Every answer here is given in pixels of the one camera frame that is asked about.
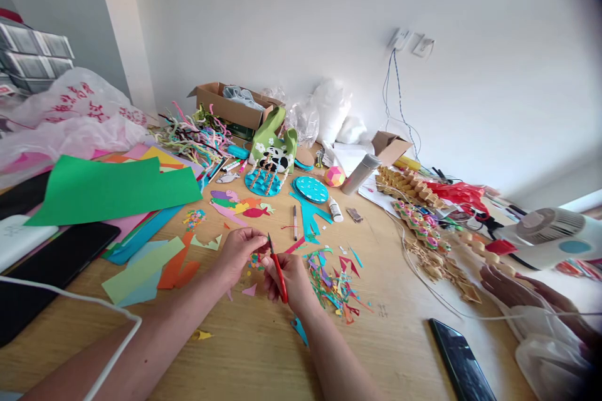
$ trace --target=mobile phone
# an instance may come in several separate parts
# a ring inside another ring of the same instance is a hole
[[[73,226],[5,276],[65,289],[120,233],[119,227],[102,222]],[[0,348],[57,296],[43,288],[0,282]]]
[[[495,401],[491,387],[470,350],[466,338],[434,318],[428,320],[460,401]]]

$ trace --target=paper ball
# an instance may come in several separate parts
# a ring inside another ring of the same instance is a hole
[[[345,174],[340,167],[333,166],[324,174],[324,181],[332,187],[341,186],[345,181]]]

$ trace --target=cardboard box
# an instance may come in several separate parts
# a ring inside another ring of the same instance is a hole
[[[283,106],[283,103],[279,100],[249,90],[254,101],[265,108],[262,112],[255,110],[254,108],[225,98],[223,96],[225,86],[227,85],[217,81],[198,85],[188,97],[196,95],[197,108],[202,104],[205,109],[209,110],[209,106],[213,104],[213,113],[226,121],[236,124],[236,126],[228,128],[233,134],[243,139],[252,138],[253,132],[260,127],[274,106]]]
[[[376,132],[372,139],[374,153],[383,166],[390,166],[412,147],[412,144],[389,132]]]

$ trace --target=scissors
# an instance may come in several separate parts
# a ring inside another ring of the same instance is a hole
[[[278,279],[280,280],[280,295],[282,296],[282,302],[288,303],[288,294],[287,294],[287,286],[284,283],[284,276],[282,275],[282,268],[280,267],[280,262],[278,261],[277,255],[274,253],[274,246],[272,244],[272,237],[268,233],[268,240],[270,240],[270,254],[272,255],[272,260],[274,260],[274,264],[276,265],[276,271],[278,271]]]

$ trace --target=pencil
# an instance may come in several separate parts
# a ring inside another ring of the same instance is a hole
[[[297,206],[293,206],[293,230],[295,231],[295,241],[297,241]]]

